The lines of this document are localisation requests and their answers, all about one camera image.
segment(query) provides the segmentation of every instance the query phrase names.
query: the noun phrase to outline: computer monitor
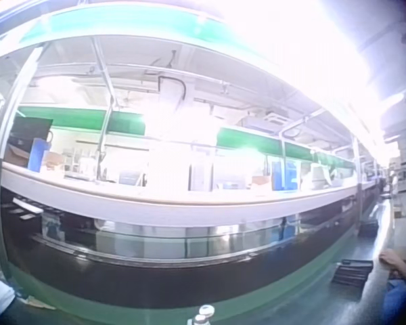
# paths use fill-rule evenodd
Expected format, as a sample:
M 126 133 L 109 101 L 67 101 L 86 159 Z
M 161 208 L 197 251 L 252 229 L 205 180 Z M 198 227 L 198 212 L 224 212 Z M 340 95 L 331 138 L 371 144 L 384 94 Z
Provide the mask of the computer monitor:
M 25 152 L 30 152 L 34 138 L 47 140 L 52 123 L 53 120 L 47 118 L 17 116 L 8 143 Z

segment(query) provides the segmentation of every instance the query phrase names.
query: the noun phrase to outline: fluorescent light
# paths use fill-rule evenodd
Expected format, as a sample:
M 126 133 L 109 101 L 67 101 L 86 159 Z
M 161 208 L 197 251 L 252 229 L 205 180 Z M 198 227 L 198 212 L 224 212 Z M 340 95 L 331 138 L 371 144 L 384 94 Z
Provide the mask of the fluorescent light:
M 397 135 L 394 135 L 393 137 L 387 137 L 386 139 L 385 139 L 385 142 L 392 142 L 392 141 L 394 141 L 395 139 L 398 139 L 398 138 L 400 138 L 400 135 L 399 134 L 397 134 Z
M 393 107 L 394 105 L 398 104 L 399 102 L 401 102 L 404 99 L 405 99 L 404 93 L 396 93 L 395 95 L 392 95 L 392 96 L 386 98 L 385 100 L 382 100 L 380 102 L 380 107 L 379 107 L 380 114 L 383 114 L 389 108 Z

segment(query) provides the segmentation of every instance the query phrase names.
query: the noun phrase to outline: person's hand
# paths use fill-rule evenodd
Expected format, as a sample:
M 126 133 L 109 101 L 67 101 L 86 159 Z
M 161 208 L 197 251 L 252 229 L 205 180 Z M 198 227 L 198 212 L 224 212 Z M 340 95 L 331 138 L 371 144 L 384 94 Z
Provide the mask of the person's hand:
M 382 262 L 395 268 L 406 279 L 406 263 L 392 249 L 387 249 L 379 254 Z
M 379 259 L 391 267 L 399 269 L 405 262 L 392 249 L 386 249 L 379 254 Z

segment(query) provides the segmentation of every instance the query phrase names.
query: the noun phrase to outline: black cable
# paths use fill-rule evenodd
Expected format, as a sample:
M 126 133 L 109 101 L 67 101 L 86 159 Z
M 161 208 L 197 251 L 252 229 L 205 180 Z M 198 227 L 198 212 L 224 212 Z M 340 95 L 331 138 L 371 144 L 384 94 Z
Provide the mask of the black cable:
M 183 95 L 182 95 L 182 100 L 185 100 L 185 97 L 187 95 L 187 85 L 178 78 L 173 78 L 173 77 L 166 77 L 166 76 L 159 76 L 158 77 L 158 91 L 161 91 L 161 79 L 168 79 L 168 80 L 174 80 L 174 81 L 179 81 L 182 86 L 183 86 Z

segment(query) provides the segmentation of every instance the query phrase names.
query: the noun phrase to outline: green trim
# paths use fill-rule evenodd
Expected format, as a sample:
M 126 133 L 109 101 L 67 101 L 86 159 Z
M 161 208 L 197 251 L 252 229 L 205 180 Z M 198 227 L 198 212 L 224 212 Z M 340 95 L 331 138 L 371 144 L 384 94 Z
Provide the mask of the green trim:
M 21 46 L 52 39 L 82 35 L 136 35 L 191 43 L 220 52 L 245 53 L 259 57 L 239 40 L 228 25 L 212 18 L 201 19 L 198 12 L 173 6 L 115 4 L 87 6 L 38 21 L 28 31 Z
M 286 142 L 286 156 L 293 159 L 314 161 L 311 149 Z
M 259 308 L 298 287 L 310 277 L 315 276 L 323 267 L 331 263 L 336 253 L 344 247 L 346 241 L 352 234 L 353 227 L 336 243 L 312 260 L 312 262 L 277 282 L 240 297 L 213 303 L 217 311 L 214 321 L 224 320 Z M 199 307 L 181 309 L 134 309 L 105 305 L 59 291 L 38 281 L 13 265 L 11 265 L 11 270 L 12 276 L 26 293 L 72 315 L 106 324 L 184 324 L 188 318 L 191 318 L 197 313 Z
M 281 156 L 278 139 L 235 129 L 221 128 L 217 135 L 217 146 L 231 149 L 254 148 L 264 154 Z
M 20 106 L 19 111 L 28 117 L 48 118 L 54 127 L 101 131 L 105 110 L 85 108 Z M 145 124 L 140 114 L 113 112 L 107 132 L 144 135 Z
M 29 117 L 48 118 L 53 120 L 55 128 L 71 128 L 100 131 L 104 121 L 105 110 L 66 108 L 66 107 L 40 107 L 20 106 L 19 111 Z M 142 114 L 114 111 L 110 117 L 107 132 L 116 132 L 123 135 L 145 135 L 145 123 Z M 217 147 L 229 149 L 254 148 L 270 156 L 282 156 L 281 142 L 273 137 L 258 135 L 245 130 L 223 127 L 217 135 Z M 311 149 L 286 142 L 286 156 L 290 159 L 299 159 L 312 163 L 321 163 L 327 166 L 354 169 L 353 162 L 331 156 L 323 152 L 311 153 Z

